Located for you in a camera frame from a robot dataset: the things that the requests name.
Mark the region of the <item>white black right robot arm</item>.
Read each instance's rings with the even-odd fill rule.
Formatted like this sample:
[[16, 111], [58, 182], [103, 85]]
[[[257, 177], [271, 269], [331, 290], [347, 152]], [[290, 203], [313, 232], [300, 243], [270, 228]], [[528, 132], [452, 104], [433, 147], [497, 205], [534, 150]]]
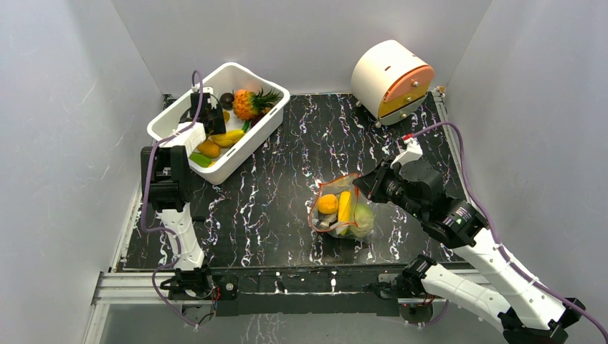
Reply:
[[581, 318], [576, 298], [560, 300], [522, 277], [517, 259], [502, 255], [484, 216], [463, 199], [448, 196], [441, 173], [424, 160], [394, 163], [384, 159], [355, 178], [354, 186], [374, 203], [392, 202], [419, 220], [431, 238], [465, 259], [491, 288], [462, 278], [430, 257], [419, 255], [390, 282], [378, 282], [382, 297], [452, 300], [492, 324], [508, 343], [565, 343], [566, 329]]

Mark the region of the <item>light green toy cabbage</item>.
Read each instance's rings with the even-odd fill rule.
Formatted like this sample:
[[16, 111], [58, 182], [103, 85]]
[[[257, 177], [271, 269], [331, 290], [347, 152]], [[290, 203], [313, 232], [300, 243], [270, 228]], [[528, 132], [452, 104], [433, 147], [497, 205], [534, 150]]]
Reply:
[[357, 204], [353, 213], [353, 224], [350, 226], [351, 232], [357, 238], [368, 236], [374, 227], [374, 219], [375, 215], [368, 204]]

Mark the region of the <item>small orange toy tangerine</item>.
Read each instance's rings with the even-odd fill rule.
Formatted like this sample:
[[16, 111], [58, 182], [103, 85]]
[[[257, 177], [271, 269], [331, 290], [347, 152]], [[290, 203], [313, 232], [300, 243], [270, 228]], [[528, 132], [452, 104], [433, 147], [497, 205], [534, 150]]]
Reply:
[[324, 215], [331, 215], [338, 211], [339, 200], [335, 194], [322, 195], [317, 201], [317, 210]]

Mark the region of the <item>grey toy fish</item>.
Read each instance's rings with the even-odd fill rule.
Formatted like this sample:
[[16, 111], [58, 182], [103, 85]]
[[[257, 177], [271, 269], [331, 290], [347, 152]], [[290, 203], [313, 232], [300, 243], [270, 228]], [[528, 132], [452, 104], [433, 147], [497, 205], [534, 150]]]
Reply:
[[318, 231], [329, 231], [331, 227], [338, 222], [338, 214], [321, 214], [315, 227]]

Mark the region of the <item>yellow toy corn cob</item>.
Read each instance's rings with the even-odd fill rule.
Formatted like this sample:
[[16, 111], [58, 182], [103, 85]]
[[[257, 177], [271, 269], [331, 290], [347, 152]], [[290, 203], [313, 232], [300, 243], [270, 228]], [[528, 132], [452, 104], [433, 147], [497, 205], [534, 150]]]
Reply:
[[336, 228], [336, 233], [343, 236], [347, 231], [348, 224], [351, 222], [353, 194], [351, 191], [343, 191], [338, 200], [338, 222], [340, 226]]

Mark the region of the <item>clear zip bag orange zipper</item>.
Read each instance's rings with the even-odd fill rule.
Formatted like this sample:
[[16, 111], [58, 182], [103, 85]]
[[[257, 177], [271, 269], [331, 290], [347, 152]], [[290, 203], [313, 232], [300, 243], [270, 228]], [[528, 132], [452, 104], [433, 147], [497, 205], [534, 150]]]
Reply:
[[337, 239], [365, 240], [374, 230], [375, 215], [354, 185], [357, 173], [319, 183], [308, 212], [308, 224], [317, 233]]

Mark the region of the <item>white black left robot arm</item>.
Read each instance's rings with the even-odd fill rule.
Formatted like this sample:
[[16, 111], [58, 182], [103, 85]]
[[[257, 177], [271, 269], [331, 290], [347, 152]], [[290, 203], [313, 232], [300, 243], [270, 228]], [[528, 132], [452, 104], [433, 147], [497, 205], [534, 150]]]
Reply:
[[199, 122], [207, 101], [201, 91], [193, 92], [192, 115], [181, 115], [175, 130], [167, 138], [141, 149], [143, 207], [141, 228], [163, 232], [171, 245], [173, 257], [166, 264], [174, 275], [160, 284], [171, 299], [208, 299], [217, 289], [205, 262], [205, 253], [197, 239], [191, 201], [193, 175], [191, 155], [206, 137]]

